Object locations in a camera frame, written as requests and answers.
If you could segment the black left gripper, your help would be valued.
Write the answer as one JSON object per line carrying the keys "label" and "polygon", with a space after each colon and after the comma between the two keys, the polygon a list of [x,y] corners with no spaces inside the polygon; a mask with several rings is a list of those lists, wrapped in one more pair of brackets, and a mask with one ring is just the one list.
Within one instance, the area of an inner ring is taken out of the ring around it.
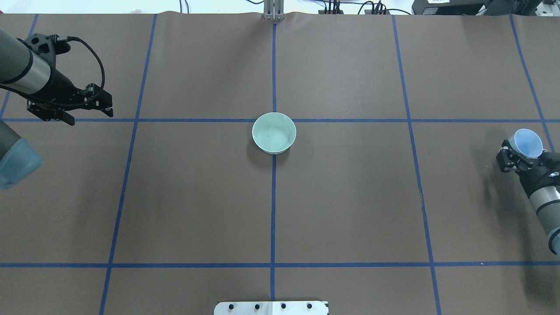
{"label": "black left gripper", "polygon": [[50,68],[49,80],[42,88],[42,99],[46,102],[36,104],[27,101],[27,111],[37,118],[48,122],[62,121],[70,126],[75,125],[74,116],[62,109],[46,108],[79,108],[99,110],[109,118],[114,117],[112,95],[96,84],[88,84],[81,94],[72,82],[55,68]]}

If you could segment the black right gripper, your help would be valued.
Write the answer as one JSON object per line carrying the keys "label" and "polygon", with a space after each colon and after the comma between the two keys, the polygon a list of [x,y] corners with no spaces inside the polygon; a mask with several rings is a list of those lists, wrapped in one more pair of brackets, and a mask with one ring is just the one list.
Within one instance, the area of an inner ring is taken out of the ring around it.
{"label": "black right gripper", "polygon": [[496,160],[502,173],[516,172],[528,198],[541,188],[560,185],[558,152],[543,152],[531,168],[523,167],[520,165],[523,157],[519,153],[515,140],[505,139],[496,155]]}

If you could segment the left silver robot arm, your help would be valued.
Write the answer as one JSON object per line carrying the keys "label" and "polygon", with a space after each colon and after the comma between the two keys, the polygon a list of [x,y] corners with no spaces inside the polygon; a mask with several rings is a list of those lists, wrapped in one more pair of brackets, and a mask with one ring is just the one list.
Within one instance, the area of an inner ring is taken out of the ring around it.
{"label": "left silver robot arm", "polygon": [[[58,55],[79,42],[94,56],[101,72],[100,84],[77,88],[56,67]],[[0,31],[0,85],[27,101],[27,111],[38,119],[75,125],[72,110],[98,110],[114,116],[112,95],[105,90],[105,69],[98,54],[79,37],[34,33],[25,40]],[[6,191],[36,171],[43,158],[4,121],[1,127],[0,186]]]}

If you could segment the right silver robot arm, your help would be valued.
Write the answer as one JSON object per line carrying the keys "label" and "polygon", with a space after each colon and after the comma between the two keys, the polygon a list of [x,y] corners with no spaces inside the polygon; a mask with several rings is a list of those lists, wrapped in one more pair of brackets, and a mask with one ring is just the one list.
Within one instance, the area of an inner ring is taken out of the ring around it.
{"label": "right silver robot arm", "polygon": [[547,235],[548,249],[559,255],[560,159],[543,148],[539,136],[514,134],[502,142],[496,155],[502,173],[514,172]]}

